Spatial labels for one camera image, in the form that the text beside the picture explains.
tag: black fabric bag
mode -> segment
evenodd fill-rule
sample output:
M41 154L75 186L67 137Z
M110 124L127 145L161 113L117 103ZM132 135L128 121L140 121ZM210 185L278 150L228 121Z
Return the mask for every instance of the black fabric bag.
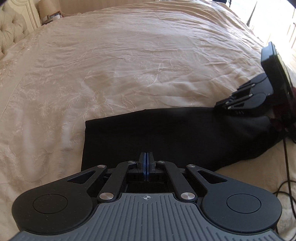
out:
M216 171L255 158L282 139L266 116L217 115L204 107L143 110L85 125L81 170L99 164L114 168L137 161L144 151L180 168L195 164Z

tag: gray ribbed plate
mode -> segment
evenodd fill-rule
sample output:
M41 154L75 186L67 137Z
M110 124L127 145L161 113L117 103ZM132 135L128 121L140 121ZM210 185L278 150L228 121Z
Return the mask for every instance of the gray ribbed plate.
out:
M43 236L25 231L12 241L280 241L272 230L239 235L219 230L201 215L193 203L173 194L129 194L100 204L82 226L68 233Z

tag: tufted headboard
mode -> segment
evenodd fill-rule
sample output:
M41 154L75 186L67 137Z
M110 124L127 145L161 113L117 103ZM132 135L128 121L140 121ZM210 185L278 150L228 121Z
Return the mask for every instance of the tufted headboard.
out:
M13 10L8 3L0 6L0 60L6 50L29 34L22 15Z

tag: wrinkled fabric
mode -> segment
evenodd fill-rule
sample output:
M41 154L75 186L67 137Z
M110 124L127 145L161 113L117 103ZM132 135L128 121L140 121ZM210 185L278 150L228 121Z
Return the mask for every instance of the wrinkled fabric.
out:
M206 0L66 17L10 48L0 62L0 240L18 231L11 215L18 195L79 172L86 120L213 107L263 72L261 48L233 13ZM293 178L290 141L288 153ZM276 191L287 178L282 143L219 172ZM279 230L289 238L296 224L288 199L281 201Z

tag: crosshair marking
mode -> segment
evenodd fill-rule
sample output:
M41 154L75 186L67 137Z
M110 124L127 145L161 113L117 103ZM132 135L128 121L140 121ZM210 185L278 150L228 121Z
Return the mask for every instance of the crosshair marking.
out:
M144 198L145 200L149 200L151 197L148 196L148 195L146 195L146 196L144 196L143 198Z

